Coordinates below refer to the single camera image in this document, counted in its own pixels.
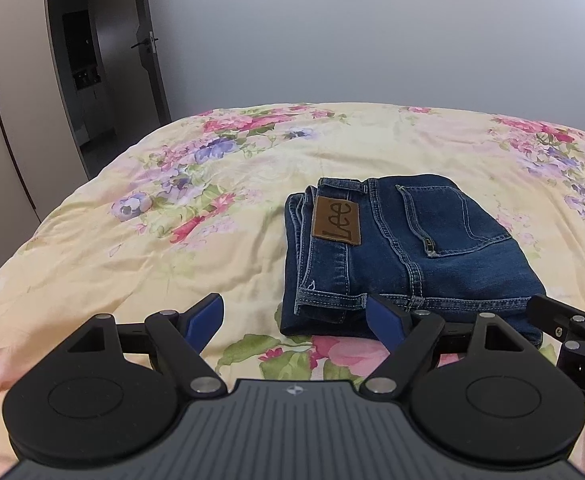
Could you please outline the blue denim jeans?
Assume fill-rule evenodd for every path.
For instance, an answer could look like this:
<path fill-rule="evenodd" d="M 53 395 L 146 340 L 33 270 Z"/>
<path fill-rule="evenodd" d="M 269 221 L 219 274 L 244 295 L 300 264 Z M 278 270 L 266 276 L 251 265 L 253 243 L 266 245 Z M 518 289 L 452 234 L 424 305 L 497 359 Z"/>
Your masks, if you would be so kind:
<path fill-rule="evenodd" d="M 370 297 L 447 322 L 493 312 L 539 346 L 525 314 L 545 292 L 519 244 L 437 174 L 323 178 L 284 206 L 287 253 L 279 330 L 369 338 Z"/>

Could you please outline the beige wardrobe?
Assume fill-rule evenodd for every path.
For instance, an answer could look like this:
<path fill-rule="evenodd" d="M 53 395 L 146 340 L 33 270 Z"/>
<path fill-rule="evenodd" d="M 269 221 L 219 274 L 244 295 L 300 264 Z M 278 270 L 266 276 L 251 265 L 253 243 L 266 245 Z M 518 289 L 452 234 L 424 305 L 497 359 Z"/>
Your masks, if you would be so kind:
<path fill-rule="evenodd" d="M 0 0 L 0 269 L 87 180 L 62 97 L 46 0 Z"/>

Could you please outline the dark wooden door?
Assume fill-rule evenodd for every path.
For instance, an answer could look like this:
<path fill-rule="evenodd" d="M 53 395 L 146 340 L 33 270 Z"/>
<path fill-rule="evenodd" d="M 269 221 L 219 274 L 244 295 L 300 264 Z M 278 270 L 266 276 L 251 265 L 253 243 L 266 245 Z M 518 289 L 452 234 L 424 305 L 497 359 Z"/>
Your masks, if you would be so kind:
<path fill-rule="evenodd" d="M 149 0 L 47 0 L 62 97 L 88 177 L 171 122 Z"/>

